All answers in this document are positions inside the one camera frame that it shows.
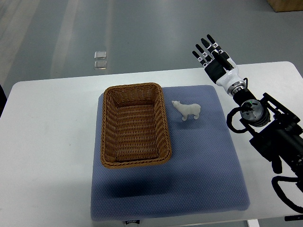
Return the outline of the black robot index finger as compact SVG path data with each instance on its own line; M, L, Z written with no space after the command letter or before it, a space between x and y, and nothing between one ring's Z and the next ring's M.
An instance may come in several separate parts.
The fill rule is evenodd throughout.
M212 46L214 47L214 49L216 49L219 53L223 53L223 50L220 47L220 45L212 38L212 36L210 34L207 34L207 38L210 41L210 43L212 44Z

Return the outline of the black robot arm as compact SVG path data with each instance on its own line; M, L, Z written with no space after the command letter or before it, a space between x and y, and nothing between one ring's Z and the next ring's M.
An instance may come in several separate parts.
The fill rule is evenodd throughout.
M303 181L303 139L299 118L269 94L257 99L248 89L248 79L239 76L238 66L210 36L201 38L192 54L203 65L210 80L224 88L238 107L227 115L227 126L235 133L249 132L251 145L282 173L285 161L296 177Z

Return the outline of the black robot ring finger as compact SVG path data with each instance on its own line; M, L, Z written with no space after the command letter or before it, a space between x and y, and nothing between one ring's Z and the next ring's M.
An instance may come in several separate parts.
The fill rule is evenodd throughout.
M209 63L210 56L208 55L208 53L205 52L205 50L199 44L196 44L195 46L199 50L199 52L202 54L203 58Z

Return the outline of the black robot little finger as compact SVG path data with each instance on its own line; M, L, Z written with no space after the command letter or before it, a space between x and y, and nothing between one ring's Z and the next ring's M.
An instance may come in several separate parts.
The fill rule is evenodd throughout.
M205 67L205 60L196 51L192 51L192 54L196 57L199 63Z

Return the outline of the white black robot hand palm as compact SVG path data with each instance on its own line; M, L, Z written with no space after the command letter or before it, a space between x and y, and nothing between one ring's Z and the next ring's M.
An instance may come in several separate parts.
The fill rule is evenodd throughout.
M242 78L239 76L239 69L231 57L227 60L232 64L232 70L216 69L215 61L212 59L205 65L205 72L213 83L218 86L242 86Z

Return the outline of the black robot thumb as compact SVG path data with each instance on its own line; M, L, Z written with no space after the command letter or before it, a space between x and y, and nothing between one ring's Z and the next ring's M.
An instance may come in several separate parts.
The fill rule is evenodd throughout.
M214 57L214 65L216 69L232 70L232 64L227 61L229 59L227 52L214 49L212 51L212 55Z

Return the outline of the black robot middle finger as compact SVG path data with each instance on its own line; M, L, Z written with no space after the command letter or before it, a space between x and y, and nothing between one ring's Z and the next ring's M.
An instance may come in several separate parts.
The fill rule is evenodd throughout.
M204 56L205 59L214 59L214 56L213 56L213 51L214 51L214 47L208 42L206 41L204 38L201 38L201 42L202 42L202 45L207 49L208 53L207 54L205 51L203 51L202 55Z

